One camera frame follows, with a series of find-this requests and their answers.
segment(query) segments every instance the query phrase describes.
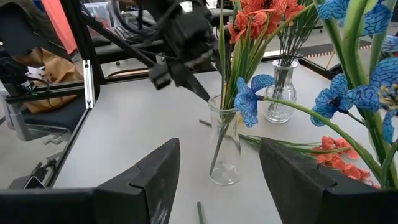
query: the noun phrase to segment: blue orchid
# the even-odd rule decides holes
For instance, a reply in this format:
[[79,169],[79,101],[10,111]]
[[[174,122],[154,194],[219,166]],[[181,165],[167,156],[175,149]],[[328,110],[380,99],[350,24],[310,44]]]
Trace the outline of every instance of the blue orchid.
[[[330,88],[324,89],[319,93],[312,110],[328,119],[331,119],[337,111],[347,113],[353,107],[352,102],[346,98],[347,91],[348,86],[345,75],[336,75],[331,81]],[[325,125],[314,117],[311,117],[311,122],[318,127]]]
[[275,84],[275,78],[270,75],[256,75],[251,80],[251,88],[246,85],[242,77],[239,77],[236,86],[238,94],[235,97],[234,106],[243,117],[243,123],[251,128],[257,124],[257,101],[259,97],[256,92],[262,88]]
[[388,35],[381,47],[384,52],[398,52],[398,37]]
[[[362,35],[372,35],[384,32],[390,23],[392,12],[383,4],[383,0],[378,1],[375,7],[365,13],[365,27]],[[338,25],[344,25],[349,0],[327,0],[319,5],[318,14],[321,19],[338,19]]]
[[[361,85],[347,92],[347,99],[358,108],[377,112],[379,108],[388,108],[387,101],[394,102],[397,94],[398,58],[387,58],[378,63],[371,75],[368,85]],[[391,118],[398,112],[391,107],[384,117],[382,124],[383,136],[388,143],[392,143],[394,127]]]

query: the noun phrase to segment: white table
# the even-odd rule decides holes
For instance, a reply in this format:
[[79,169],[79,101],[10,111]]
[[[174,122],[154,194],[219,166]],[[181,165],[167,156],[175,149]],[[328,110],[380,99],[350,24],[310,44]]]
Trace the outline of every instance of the white table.
[[[260,64],[258,73],[272,74],[271,63]],[[197,75],[215,95],[220,75]],[[294,73],[298,102],[312,107],[315,97],[330,81],[299,66]],[[211,130],[198,122],[210,120],[207,103],[183,88],[170,86],[156,91],[149,80],[101,87],[101,94],[55,183],[55,188],[96,187],[133,166],[170,138],[181,143],[180,180],[171,224],[198,223],[197,201],[201,201],[208,223],[281,223],[261,170],[259,155],[242,142],[241,179],[222,187],[208,178],[208,141]],[[333,119],[352,137],[370,149],[367,131],[351,118]],[[311,124],[307,114],[296,111],[285,124],[271,124],[259,113],[259,124],[241,132],[293,142],[320,141],[323,135],[338,137],[327,127]]]

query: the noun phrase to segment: black office chair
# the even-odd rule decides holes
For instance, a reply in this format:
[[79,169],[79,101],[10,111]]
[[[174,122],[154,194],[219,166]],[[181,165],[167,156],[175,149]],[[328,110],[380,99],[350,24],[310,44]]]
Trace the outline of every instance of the black office chair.
[[[37,35],[28,22],[25,11],[14,3],[0,7],[0,42],[3,42],[4,48],[10,55],[25,55],[34,47],[42,47],[72,61],[63,47]],[[55,111],[32,114],[29,110],[21,112],[21,105],[7,104],[4,100],[7,97],[6,92],[0,91],[0,95],[6,108],[7,124],[16,130],[22,141],[31,141],[46,135],[53,137],[44,144],[67,141],[86,109],[83,95]]]

